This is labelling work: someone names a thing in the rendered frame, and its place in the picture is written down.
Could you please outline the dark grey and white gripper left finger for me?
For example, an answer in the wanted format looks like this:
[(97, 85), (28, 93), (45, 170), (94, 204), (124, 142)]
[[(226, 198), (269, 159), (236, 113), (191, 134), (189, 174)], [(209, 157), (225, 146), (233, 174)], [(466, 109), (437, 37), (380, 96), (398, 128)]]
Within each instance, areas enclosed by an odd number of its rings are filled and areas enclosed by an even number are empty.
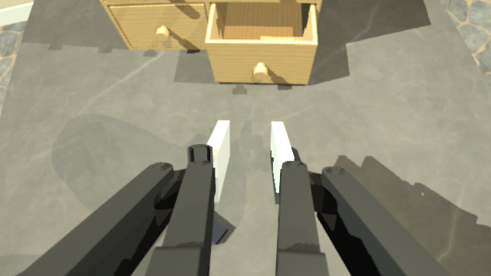
[(148, 166), (15, 276), (131, 276), (167, 225), (145, 276), (209, 276), (229, 121), (219, 120), (207, 145), (189, 146), (187, 155), (186, 169)]

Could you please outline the tan wooden chest of drawers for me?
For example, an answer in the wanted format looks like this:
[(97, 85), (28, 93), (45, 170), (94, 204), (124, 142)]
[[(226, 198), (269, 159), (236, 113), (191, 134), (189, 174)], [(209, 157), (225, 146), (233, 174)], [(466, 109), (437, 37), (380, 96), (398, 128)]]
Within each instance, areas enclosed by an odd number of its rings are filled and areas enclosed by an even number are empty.
[(123, 4), (144, 4), (144, 3), (171, 3), (171, 2), (205, 2), (206, 12), (209, 19), (210, 9), (212, 2), (291, 2), (291, 3), (315, 3), (315, 20), (316, 25), (318, 22), (318, 16), (321, 8), (322, 0), (133, 0), (133, 1), (115, 1), (106, 2), (105, 0), (100, 0), (104, 9), (110, 16), (110, 19), (114, 23), (115, 27), (119, 31), (122, 39), (125, 41), (126, 45), (130, 50), (207, 50), (206, 48), (133, 48), (124, 34), (121, 26), (114, 17), (114, 14), (110, 10), (110, 5), (123, 5)]

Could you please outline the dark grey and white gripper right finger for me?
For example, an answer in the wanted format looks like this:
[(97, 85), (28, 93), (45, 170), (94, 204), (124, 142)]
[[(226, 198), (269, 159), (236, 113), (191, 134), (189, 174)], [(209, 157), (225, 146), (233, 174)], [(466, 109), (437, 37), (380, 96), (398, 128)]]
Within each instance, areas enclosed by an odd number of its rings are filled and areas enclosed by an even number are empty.
[(347, 170), (308, 171), (283, 122), (272, 122), (270, 159), (279, 205), (275, 276), (329, 276), (315, 212), (351, 276), (451, 276)]

